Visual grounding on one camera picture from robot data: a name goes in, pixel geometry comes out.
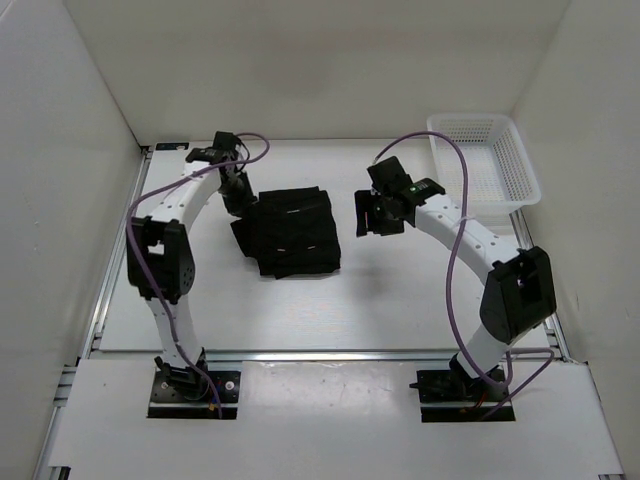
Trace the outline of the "black shorts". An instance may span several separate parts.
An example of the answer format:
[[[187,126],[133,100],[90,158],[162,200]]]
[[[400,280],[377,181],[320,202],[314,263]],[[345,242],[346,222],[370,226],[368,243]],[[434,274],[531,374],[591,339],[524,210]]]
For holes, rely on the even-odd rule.
[[[261,192],[231,229],[263,277],[331,274],[341,268],[331,201],[317,186]]]

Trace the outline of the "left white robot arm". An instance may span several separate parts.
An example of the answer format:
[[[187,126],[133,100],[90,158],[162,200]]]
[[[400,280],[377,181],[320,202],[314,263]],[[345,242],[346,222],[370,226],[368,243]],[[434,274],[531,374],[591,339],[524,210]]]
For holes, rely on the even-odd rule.
[[[218,193],[227,212],[242,217],[256,202],[244,166],[253,163],[236,135],[192,149],[179,179],[134,201],[126,221],[127,276],[155,319],[163,380],[186,399],[220,403],[196,338],[188,294],[196,276],[189,231]]]

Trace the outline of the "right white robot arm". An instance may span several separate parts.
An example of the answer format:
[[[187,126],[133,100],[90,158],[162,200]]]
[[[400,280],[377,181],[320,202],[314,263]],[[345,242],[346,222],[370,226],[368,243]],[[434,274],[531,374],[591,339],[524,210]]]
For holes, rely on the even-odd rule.
[[[449,316],[454,314],[456,261],[481,281],[480,325],[471,338],[463,340],[456,321],[449,321],[459,346],[449,362],[449,387],[458,398],[470,400],[485,385],[495,385],[491,371],[523,336],[557,310],[549,255],[540,247],[525,250],[502,240],[464,215],[462,207],[431,179],[401,188],[358,190],[354,200],[357,236],[399,234],[411,225],[449,250],[445,276]]]

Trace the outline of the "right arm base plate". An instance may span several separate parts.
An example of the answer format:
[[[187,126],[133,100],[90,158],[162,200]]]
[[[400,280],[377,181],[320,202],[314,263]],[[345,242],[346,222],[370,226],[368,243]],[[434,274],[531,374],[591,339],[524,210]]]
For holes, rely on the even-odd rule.
[[[418,370],[410,387],[418,392],[422,423],[515,420],[507,387],[478,379],[467,388],[449,370]]]

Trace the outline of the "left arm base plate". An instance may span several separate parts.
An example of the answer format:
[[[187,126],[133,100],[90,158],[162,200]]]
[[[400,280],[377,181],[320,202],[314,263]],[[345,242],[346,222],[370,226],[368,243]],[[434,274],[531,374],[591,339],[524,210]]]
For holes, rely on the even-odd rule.
[[[147,417],[150,419],[235,420],[238,414],[241,372],[239,370],[210,371],[221,408],[210,409],[213,394],[206,382],[195,392],[176,389],[157,371],[151,387]]]

